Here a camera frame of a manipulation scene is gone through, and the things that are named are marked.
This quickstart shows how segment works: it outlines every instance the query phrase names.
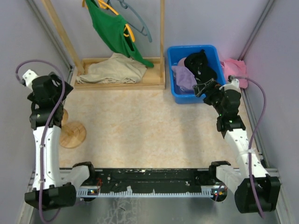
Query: garment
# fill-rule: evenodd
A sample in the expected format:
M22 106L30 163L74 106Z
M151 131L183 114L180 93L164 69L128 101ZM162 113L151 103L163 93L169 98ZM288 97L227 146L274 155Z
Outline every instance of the garment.
M193 86L197 83L192 72L185 66L172 66L171 69L174 72L177 86L179 86L182 91L193 91Z
M246 72L246 65L244 61L238 61L229 58L221 62L221 66L226 80L228 80L228 76L248 77L248 74ZM248 87L248 81L246 79L240 79L239 84L240 84L240 88L246 89Z
M132 57L147 67L154 67L152 62L142 58L131 38L124 36L124 28L128 22L121 15L110 16L106 14L97 6L94 0L86 0L85 2L88 6L94 29L113 52Z
M185 66L184 62L185 62L185 57L183 57L181 60L179 60L178 62L178 66Z
M146 67L144 64L122 54L113 53L106 61L92 64L86 75L77 77L80 83L138 83Z
M190 54L184 61L185 66L193 73L198 84L217 79L217 73L208 66L208 60L204 50Z

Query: black cloth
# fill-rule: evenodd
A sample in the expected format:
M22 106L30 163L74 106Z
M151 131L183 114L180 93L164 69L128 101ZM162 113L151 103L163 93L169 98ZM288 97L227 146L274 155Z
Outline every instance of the black cloth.
M184 64L195 76L197 84L206 83L212 78L217 79L217 73L208 66L204 50L201 50L199 53L190 54L185 59Z

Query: wooden rack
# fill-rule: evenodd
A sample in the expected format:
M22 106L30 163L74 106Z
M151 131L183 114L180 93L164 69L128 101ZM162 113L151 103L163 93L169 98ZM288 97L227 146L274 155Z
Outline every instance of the wooden rack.
M50 0L41 0L46 8L55 28L69 52L75 66L78 69L78 76L86 74L88 67L93 63L99 63L108 58L84 58L79 59L52 3ZM148 68L142 80L136 84L101 84L101 83L77 83L78 90L164 90L165 89L165 58L164 58L164 13L165 0L161 2L161 25L160 25L160 57L147 57L145 59L153 62L154 68Z

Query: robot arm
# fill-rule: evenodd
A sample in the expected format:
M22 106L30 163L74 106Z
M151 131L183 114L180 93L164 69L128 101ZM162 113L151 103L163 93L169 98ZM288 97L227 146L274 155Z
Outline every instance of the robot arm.
M259 203L263 211L276 208L280 182L277 177L270 177L262 166L254 150L249 149L249 140L244 123L238 115L241 94L239 81L221 86L214 79L194 87L195 95L205 94L204 103L212 105L219 114L217 130L233 150L240 168L236 172L228 162L212 162L209 167L212 178L223 182L235 196L235 203L241 213L258 212L249 179L249 153L251 153L251 171Z
M70 174L64 179L61 178L58 146L63 118L62 104L55 111L46 132L42 157L43 167L40 161L42 135L50 113L61 95L62 81L54 73L39 77L31 70L23 75L23 80L24 84L32 90L28 99L32 102L30 123L36 143L36 175L32 192L25 194L25 202L39 209L39 193L42 191L43 210L73 206L77 190L84 181L92 178L94 168L90 162L75 164ZM64 99L72 91L69 84L65 83L65 86ZM43 189L40 189L41 171L43 171Z

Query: purple wall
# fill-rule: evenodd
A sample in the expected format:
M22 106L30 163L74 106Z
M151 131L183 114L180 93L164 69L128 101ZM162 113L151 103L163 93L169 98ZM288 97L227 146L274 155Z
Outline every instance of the purple wall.
M174 45L212 44L223 58L238 57L268 0L165 0L164 50ZM40 0L34 0L49 22ZM93 28L82 0L51 0L80 58L110 57L112 52ZM136 17L111 0L124 18ZM153 42L132 29L143 56L160 56L160 0L126 0L147 24Z
M299 1L277 1L245 58L249 77L265 89L268 105L260 132L266 156L278 168L297 222L299 213ZM255 116L262 95L248 88Z
M0 222L17 221L24 193L35 163L35 146L29 116L29 89L18 84L14 70L20 62L33 58L49 60L67 75L54 45L26 1L0 1ZM32 64L40 75L52 69Z

